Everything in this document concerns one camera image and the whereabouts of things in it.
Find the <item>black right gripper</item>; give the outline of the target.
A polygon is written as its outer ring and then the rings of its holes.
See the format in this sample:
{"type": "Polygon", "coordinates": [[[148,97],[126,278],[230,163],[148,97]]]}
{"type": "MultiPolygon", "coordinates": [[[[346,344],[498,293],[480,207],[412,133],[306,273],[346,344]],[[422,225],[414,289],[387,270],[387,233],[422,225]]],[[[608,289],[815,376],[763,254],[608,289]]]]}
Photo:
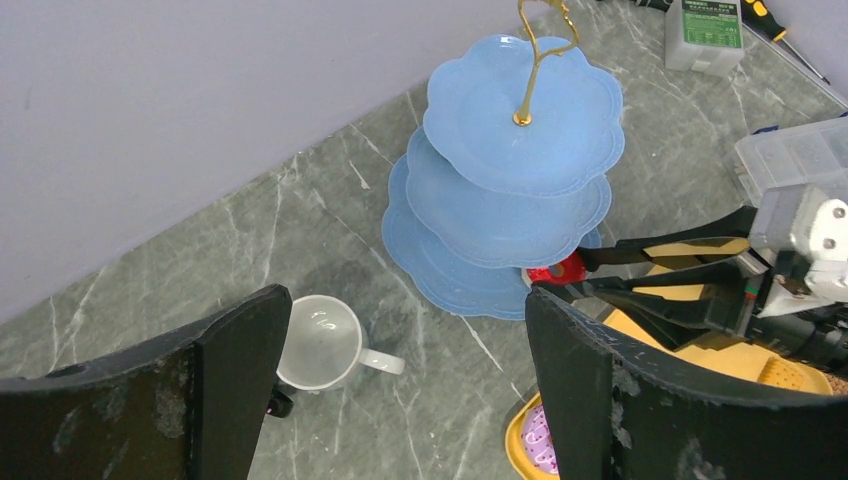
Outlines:
{"type": "Polygon", "coordinates": [[[756,214],[755,207],[744,205],[688,230],[579,248],[591,272],[602,265],[638,263],[672,271],[533,286],[566,303],[600,300],[664,348],[722,350],[745,342],[820,371],[845,371],[847,264],[810,262],[796,252],[782,252],[775,265],[769,264],[747,251],[756,214]],[[727,258],[734,267],[726,261],[702,265],[727,258]]]}

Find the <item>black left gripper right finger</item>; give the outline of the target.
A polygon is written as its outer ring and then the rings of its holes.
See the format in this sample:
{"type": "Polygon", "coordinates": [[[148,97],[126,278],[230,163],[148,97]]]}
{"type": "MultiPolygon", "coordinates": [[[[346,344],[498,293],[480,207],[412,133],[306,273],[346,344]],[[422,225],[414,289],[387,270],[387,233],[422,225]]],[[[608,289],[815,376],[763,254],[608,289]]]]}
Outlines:
{"type": "Polygon", "coordinates": [[[537,385],[565,479],[843,479],[847,401],[675,358],[535,287],[537,385]]]}

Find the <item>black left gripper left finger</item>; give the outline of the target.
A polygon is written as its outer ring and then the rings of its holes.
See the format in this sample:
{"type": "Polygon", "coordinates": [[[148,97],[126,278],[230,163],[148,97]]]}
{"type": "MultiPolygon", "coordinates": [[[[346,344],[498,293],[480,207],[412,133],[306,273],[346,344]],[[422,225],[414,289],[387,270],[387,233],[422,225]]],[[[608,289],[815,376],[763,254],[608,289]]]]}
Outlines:
{"type": "Polygon", "coordinates": [[[283,387],[292,304],[272,284],[127,349],[3,379],[2,477],[246,478],[272,387],[283,387]]]}

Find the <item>purple sprinkled donut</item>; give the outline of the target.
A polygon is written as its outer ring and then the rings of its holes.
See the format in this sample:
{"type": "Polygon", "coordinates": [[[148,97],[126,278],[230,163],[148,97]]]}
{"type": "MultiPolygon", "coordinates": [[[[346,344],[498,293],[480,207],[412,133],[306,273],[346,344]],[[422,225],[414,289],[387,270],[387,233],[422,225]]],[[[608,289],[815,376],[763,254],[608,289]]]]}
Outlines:
{"type": "Polygon", "coordinates": [[[525,413],[520,438],[523,451],[534,468],[545,474],[559,475],[550,428],[541,404],[525,413]]]}

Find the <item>red frosted donut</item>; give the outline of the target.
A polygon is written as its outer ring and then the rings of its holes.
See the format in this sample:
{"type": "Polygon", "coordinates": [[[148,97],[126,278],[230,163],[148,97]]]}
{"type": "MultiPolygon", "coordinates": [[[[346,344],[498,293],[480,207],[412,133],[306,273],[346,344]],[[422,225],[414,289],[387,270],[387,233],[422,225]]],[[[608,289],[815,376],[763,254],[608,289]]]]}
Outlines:
{"type": "Polygon", "coordinates": [[[527,286],[538,282],[565,285],[585,280],[587,269],[579,254],[574,252],[556,264],[523,269],[521,275],[527,286]]]}

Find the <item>white and blue mug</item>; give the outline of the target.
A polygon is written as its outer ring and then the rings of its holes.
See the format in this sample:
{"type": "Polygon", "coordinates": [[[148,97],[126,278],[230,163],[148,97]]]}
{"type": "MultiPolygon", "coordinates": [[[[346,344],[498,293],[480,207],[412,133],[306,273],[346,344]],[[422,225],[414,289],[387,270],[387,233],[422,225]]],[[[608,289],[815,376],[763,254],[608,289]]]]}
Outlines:
{"type": "Polygon", "coordinates": [[[308,295],[292,304],[277,377],[304,392],[340,389],[363,367],[400,375],[406,362],[373,350],[355,312],[327,295],[308,295]]]}

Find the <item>blue three-tier cake stand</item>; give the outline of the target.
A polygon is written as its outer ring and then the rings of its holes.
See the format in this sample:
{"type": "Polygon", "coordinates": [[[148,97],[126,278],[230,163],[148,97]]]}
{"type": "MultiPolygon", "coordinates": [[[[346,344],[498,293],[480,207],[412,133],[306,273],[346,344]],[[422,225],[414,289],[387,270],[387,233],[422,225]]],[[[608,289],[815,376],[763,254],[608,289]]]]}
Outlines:
{"type": "Polygon", "coordinates": [[[491,35],[437,67],[388,181],[382,238],[436,307],[520,321],[523,269],[599,244],[621,158],[619,82],[579,35],[491,35]]]}

